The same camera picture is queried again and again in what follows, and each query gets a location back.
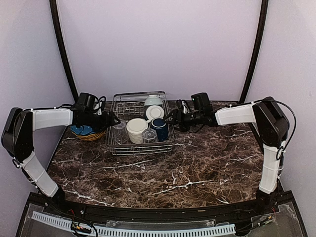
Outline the dark blue mug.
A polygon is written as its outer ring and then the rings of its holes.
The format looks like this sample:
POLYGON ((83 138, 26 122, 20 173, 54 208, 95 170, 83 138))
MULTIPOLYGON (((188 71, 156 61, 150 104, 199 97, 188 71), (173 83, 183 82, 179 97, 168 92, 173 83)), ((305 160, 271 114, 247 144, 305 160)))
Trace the dark blue mug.
POLYGON ((156 131, 159 142, 163 142, 168 138, 168 126, 163 118, 153 119, 151 121, 151 128, 156 131))

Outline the wire metal dish rack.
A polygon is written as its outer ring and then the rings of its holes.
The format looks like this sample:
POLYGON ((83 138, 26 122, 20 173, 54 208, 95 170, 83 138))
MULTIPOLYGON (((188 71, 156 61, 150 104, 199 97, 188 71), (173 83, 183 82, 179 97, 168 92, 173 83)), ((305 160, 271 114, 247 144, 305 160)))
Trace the wire metal dish rack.
POLYGON ((120 124, 107 129, 106 144, 113 155, 142 155, 172 151, 172 125, 162 121, 170 112, 163 91, 116 94, 111 111, 120 124))

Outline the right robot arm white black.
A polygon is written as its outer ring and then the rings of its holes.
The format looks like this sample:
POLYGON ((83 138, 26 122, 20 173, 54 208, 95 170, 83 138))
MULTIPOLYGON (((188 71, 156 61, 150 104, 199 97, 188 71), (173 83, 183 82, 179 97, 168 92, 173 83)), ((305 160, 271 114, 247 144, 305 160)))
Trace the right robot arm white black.
POLYGON ((194 111, 185 100, 177 100, 177 108, 164 117, 168 124, 176 125, 181 131, 189 131, 192 126, 217 127, 230 124, 252 123, 263 144, 263 168, 258 199, 253 201, 252 210, 263 214, 271 206, 271 196, 278 186, 278 179, 284 167, 284 153, 293 137, 289 134, 290 122, 280 108, 282 102, 273 97, 239 105, 228 105, 214 110, 206 93, 192 96, 194 111))

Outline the clear glass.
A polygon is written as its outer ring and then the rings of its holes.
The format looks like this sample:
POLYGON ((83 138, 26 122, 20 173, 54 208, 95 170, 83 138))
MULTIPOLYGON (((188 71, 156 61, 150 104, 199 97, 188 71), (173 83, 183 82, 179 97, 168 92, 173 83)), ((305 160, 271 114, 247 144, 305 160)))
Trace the clear glass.
POLYGON ((120 124, 114 125, 113 137, 114 142, 117 144, 124 144, 128 140, 127 130, 126 130, 126 121, 121 120, 120 124))
POLYGON ((142 133, 143 143, 155 143, 158 142, 158 135, 157 132, 152 129, 148 128, 142 133))

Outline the yellow dotted scalloped plate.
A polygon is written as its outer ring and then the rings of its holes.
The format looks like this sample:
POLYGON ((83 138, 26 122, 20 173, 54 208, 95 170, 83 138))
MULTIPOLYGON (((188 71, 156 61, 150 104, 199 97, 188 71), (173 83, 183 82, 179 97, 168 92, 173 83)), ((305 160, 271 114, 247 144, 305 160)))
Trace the yellow dotted scalloped plate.
POLYGON ((102 138, 105 135, 105 131, 103 132, 99 132, 99 133, 93 133, 93 134, 89 134, 89 135, 77 135, 73 132, 74 135, 76 135, 80 140, 83 141, 96 141, 100 138, 102 138))

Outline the blue dotted plate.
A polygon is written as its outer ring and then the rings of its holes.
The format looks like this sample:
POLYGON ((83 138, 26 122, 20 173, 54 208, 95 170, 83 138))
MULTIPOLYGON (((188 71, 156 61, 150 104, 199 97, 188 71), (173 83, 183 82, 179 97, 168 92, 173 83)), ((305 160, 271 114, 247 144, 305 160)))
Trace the blue dotted plate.
POLYGON ((90 126, 82 125, 80 127, 77 127, 75 125, 71 126, 71 132, 78 136, 88 136, 91 134, 95 134, 93 129, 90 126))

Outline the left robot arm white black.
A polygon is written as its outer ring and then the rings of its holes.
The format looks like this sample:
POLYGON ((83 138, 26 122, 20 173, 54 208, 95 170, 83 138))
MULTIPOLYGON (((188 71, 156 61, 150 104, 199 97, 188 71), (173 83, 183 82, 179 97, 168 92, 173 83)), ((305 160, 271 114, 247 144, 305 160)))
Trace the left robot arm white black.
POLYGON ((94 132, 120 124, 113 111, 100 113, 69 108, 11 109, 4 126, 1 144, 28 179, 44 196, 51 198, 50 207, 59 215, 66 215, 70 205, 64 200, 65 192, 47 173, 47 169, 37 157, 36 135, 43 130, 59 127, 89 126, 94 132))

